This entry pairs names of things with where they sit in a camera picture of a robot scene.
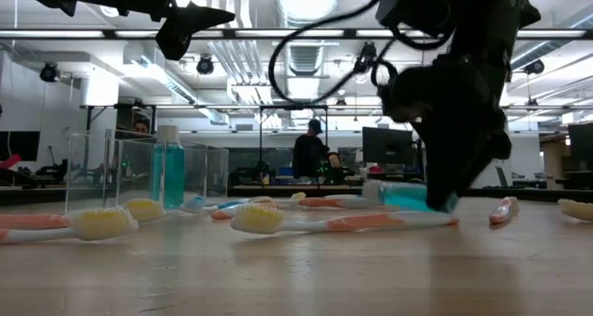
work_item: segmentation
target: plastic bottle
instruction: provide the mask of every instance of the plastic bottle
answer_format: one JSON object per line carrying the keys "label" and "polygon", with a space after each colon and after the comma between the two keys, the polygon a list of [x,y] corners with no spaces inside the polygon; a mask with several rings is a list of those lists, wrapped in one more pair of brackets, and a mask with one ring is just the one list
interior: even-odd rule
{"label": "plastic bottle", "polygon": [[152,157],[151,198],[163,201],[165,209],[178,209],[185,191],[185,151],[179,141],[179,128],[158,126],[157,135]]}

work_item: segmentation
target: desk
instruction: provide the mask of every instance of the desk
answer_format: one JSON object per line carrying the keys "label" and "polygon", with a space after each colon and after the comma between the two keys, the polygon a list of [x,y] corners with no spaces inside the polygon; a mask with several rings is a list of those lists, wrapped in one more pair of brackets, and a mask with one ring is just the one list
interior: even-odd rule
{"label": "desk", "polygon": [[590,315],[593,226],[524,202],[490,230],[497,203],[463,199],[458,228],[264,236],[182,215],[103,243],[0,246],[0,306],[9,316]]}

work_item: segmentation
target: cap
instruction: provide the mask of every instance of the cap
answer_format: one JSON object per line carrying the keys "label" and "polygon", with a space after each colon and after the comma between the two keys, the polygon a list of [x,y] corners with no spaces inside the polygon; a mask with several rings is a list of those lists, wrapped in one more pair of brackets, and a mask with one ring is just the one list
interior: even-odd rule
{"label": "cap", "polygon": [[322,124],[318,120],[309,120],[309,128],[317,134],[323,133]]}
{"label": "cap", "polygon": [[159,142],[179,144],[179,127],[175,125],[161,125],[157,128]]}

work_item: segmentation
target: computer monitor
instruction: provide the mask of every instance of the computer monitor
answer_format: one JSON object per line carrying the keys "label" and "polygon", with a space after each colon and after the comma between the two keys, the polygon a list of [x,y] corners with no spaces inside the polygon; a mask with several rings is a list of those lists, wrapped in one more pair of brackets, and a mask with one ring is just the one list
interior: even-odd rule
{"label": "computer monitor", "polygon": [[414,166],[415,154],[411,131],[362,128],[362,159],[365,162]]}
{"label": "computer monitor", "polygon": [[0,161],[19,154],[22,161],[36,161],[39,132],[0,132]]}
{"label": "computer monitor", "polygon": [[571,158],[593,162],[593,123],[568,125],[571,138]]}

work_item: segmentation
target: bottle cap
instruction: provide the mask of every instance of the bottle cap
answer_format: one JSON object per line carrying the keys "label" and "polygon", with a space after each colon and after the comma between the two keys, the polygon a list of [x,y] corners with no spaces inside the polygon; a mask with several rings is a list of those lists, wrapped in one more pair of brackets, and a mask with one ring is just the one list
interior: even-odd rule
{"label": "bottle cap", "polygon": [[158,126],[157,139],[161,143],[179,144],[179,127],[175,125]]}

